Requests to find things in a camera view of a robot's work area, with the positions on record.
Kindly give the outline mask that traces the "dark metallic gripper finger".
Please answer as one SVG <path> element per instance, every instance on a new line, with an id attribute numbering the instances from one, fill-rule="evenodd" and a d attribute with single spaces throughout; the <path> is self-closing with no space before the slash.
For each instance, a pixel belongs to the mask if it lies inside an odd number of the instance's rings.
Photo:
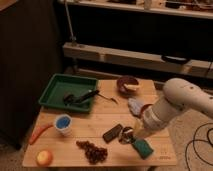
<path id="1" fill-rule="evenodd" d="M 134 142 L 133 137 L 133 128 L 132 127 L 124 127 L 122 131 L 119 133 L 118 141 L 121 144 L 129 144 Z"/>

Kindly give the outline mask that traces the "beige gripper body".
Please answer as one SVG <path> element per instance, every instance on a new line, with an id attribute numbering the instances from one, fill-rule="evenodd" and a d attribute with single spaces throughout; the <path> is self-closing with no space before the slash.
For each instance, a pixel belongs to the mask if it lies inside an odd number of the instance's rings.
<path id="1" fill-rule="evenodd" d="M 151 132 L 144 127 L 143 122 L 140 119 L 137 119 L 133 128 L 133 137 L 136 139 L 145 139 L 150 135 Z"/>

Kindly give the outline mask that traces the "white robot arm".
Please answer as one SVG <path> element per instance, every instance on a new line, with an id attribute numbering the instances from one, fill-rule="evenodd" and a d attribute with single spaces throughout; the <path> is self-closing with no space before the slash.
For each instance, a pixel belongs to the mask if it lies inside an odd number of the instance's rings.
<path id="1" fill-rule="evenodd" d="M 154 104 L 145 105 L 135 98 L 128 99 L 130 112 L 136 116 L 133 128 L 124 127 L 118 141 L 122 144 L 144 140 L 166 128 L 175 117 L 189 109 L 213 119 L 213 95 L 181 78 L 172 78 L 163 86 L 163 96 Z"/>

